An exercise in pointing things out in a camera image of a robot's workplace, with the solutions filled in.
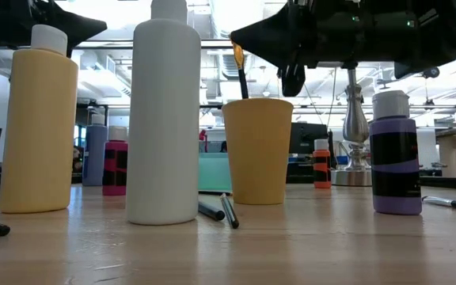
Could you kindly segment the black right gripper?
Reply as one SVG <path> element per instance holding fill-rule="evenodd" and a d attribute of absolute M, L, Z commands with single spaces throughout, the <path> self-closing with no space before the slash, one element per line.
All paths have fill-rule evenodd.
<path fill-rule="evenodd" d="M 273 16 L 230 33 L 233 44 L 279 66 L 283 94 L 295 97 L 319 62 L 393 61 L 389 0 L 287 0 Z"/>

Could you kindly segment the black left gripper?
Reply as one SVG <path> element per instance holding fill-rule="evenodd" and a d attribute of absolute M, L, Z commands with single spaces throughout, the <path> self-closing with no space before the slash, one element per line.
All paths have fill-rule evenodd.
<path fill-rule="evenodd" d="M 70 41 L 85 41 L 107 29 L 104 21 L 68 12 L 52 0 L 0 0 L 0 45 L 29 45 L 34 25 L 62 30 Z"/>

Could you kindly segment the paintbrushes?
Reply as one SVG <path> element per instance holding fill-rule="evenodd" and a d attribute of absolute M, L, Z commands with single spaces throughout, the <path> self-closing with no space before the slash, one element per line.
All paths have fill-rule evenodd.
<path fill-rule="evenodd" d="M 237 72 L 238 72 L 238 78 L 241 86 L 241 96 L 243 99 L 248 99 L 249 98 L 249 91 L 247 87 L 247 81 L 245 77 L 245 56 L 243 53 L 243 49 L 241 48 L 240 45 L 236 44 L 235 42 L 232 41 L 233 49 L 234 49 L 234 60 L 237 65 Z"/>

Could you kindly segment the large yellow paint bottle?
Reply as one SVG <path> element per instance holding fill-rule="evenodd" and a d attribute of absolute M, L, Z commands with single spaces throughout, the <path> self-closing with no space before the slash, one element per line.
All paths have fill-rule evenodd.
<path fill-rule="evenodd" d="M 34 25 L 28 49 L 13 53 L 0 212 L 57 211 L 70 203 L 78 65 L 67 35 Z"/>

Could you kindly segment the large white paint bottle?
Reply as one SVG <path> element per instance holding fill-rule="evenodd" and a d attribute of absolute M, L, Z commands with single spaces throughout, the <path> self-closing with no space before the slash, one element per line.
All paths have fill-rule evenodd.
<path fill-rule="evenodd" d="M 169 225 L 198 212 L 201 40 L 185 0 L 152 0 L 135 27 L 127 220 Z"/>

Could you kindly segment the periwinkle paint bottle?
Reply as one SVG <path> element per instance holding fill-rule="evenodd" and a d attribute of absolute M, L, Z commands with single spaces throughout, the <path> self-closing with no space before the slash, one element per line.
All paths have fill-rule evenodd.
<path fill-rule="evenodd" d="M 92 114 L 91 124 L 86 128 L 85 135 L 82 170 L 84 186 L 102 186 L 107 138 L 108 128 L 105 125 L 105 116 Z"/>

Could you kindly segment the small magenta paint bottle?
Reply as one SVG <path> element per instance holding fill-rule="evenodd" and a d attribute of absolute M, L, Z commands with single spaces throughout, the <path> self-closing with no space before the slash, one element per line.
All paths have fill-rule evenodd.
<path fill-rule="evenodd" d="M 104 145 L 104 196 L 125 196 L 127 186 L 127 127 L 110 126 Z"/>

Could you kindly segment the small orange paint bottle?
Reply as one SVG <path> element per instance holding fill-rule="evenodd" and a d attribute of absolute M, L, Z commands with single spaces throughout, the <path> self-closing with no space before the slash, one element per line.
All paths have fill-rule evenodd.
<path fill-rule="evenodd" d="M 331 166 L 328 139 L 315 139 L 313 152 L 313 175 L 315 188 L 331 188 Z"/>

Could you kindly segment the small purple paint bottle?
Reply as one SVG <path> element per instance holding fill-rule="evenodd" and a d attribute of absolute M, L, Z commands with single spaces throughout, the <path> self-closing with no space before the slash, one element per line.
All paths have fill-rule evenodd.
<path fill-rule="evenodd" d="M 373 207 L 378 213 L 419 215 L 422 211 L 416 123 L 409 96 L 401 90 L 372 97 L 370 164 Z"/>

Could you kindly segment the black monitor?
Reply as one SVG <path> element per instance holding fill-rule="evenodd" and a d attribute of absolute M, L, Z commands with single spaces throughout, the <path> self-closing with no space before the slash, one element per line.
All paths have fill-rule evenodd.
<path fill-rule="evenodd" d="M 327 127 L 324 124 L 293 123 L 291 125 L 286 179 L 288 184 L 314 182 L 314 141 L 327 138 Z"/>

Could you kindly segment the silver lamp with white shade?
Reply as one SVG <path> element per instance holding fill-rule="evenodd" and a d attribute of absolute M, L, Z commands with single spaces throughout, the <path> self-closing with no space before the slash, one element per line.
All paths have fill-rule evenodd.
<path fill-rule="evenodd" d="M 348 142 L 348 165 L 332 171 L 332 184 L 346 187 L 370 187 L 371 167 L 367 163 L 365 142 L 369 138 L 369 125 L 362 109 L 362 87 L 356 81 L 356 63 L 345 63 L 348 72 L 347 112 L 343 125 L 343 137 Z"/>

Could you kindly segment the yellow plastic cup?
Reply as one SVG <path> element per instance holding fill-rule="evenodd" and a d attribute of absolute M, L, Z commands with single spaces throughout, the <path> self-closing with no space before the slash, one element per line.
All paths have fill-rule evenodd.
<path fill-rule="evenodd" d="M 222 107 L 235 203 L 284 202 L 293 105 L 251 98 Z"/>

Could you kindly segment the teal plastic bin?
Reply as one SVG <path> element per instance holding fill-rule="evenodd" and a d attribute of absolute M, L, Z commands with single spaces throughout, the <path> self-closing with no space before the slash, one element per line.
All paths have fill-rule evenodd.
<path fill-rule="evenodd" d="M 199 153 L 198 189 L 232 192 L 228 153 Z"/>

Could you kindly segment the thin black paintbrush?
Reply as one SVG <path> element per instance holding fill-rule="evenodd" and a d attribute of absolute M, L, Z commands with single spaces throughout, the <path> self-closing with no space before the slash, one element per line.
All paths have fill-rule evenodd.
<path fill-rule="evenodd" d="M 239 227 L 239 221 L 227 195 L 225 193 L 221 194 L 220 200 L 231 228 L 237 229 Z"/>

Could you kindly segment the black aluminium table frame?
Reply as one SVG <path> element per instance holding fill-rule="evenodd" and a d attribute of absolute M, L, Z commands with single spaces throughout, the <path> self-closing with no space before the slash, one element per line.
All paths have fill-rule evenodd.
<path fill-rule="evenodd" d="M 312 176 L 294 176 L 287 178 L 288 184 L 312 184 Z M 437 188 L 456 188 L 456 177 L 431 177 L 420 178 L 422 186 Z M 231 190 L 230 178 L 215 178 L 214 180 L 199 180 L 199 190 Z"/>

